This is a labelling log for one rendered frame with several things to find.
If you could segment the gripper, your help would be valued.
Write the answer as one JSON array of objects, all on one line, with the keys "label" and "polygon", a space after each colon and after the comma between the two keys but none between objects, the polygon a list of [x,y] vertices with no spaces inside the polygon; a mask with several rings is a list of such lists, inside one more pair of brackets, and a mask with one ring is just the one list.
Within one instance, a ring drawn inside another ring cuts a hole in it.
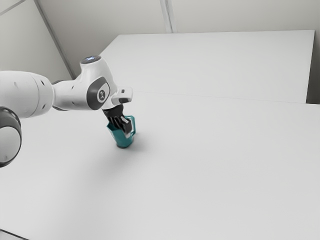
[{"label": "gripper", "polygon": [[102,112],[110,123],[121,123],[121,129],[127,137],[132,132],[132,121],[123,116],[123,109],[124,106],[120,104],[110,109],[103,109]]}]

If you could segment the teal faceted mug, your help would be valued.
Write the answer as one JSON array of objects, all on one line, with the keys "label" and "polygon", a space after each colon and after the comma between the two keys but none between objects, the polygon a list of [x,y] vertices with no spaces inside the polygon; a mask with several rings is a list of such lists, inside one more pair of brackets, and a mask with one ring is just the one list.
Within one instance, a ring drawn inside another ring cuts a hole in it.
[{"label": "teal faceted mug", "polygon": [[106,126],[119,148],[127,148],[133,142],[133,136],[136,133],[135,117],[133,115],[125,115],[124,118],[131,123],[131,131],[125,134],[121,129],[116,128],[110,122]]}]

